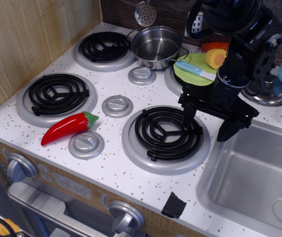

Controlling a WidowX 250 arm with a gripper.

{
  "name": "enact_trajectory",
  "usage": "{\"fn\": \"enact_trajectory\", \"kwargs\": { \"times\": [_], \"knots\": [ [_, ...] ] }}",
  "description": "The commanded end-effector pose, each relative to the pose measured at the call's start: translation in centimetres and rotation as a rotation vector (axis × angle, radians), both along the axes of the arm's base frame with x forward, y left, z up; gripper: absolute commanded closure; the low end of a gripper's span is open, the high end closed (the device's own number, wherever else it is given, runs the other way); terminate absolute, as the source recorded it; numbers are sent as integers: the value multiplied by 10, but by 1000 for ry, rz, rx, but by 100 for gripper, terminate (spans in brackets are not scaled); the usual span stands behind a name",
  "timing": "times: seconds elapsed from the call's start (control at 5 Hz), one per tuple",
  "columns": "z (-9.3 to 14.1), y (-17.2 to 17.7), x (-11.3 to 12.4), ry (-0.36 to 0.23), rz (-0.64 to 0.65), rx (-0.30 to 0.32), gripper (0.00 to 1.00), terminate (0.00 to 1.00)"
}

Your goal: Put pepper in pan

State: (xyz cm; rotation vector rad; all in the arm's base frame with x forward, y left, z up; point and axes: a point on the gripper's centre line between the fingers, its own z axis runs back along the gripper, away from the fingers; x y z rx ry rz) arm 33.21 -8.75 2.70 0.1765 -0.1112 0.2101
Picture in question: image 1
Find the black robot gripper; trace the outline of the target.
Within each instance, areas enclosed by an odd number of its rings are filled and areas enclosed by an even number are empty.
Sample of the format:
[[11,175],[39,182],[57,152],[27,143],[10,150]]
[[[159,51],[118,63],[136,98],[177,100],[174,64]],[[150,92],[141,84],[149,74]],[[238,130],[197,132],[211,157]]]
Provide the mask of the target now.
[[225,142],[242,128],[248,128],[258,111],[239,98],[252,79],[253,64],[248,59],[226,58],[215,80],[205,86],[187,84],[179,103],[183,107],[183,125],[189,128],[196,112],[222,119],[217,141]]

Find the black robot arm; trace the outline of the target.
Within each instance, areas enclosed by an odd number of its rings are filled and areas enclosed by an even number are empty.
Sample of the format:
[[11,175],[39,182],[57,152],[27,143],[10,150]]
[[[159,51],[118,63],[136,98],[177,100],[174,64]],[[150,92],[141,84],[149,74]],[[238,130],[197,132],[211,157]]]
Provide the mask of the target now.
[[212,33],[230,37],[214,81],[184,86],[179,99],[184,127],[191,125],[197,111],[213,115],[223,120],[217,140],[225,142],[259,114],[239,93],[275,67],[282,24],[260,0],[198,0],[187,17],[186,32],[194,39]]

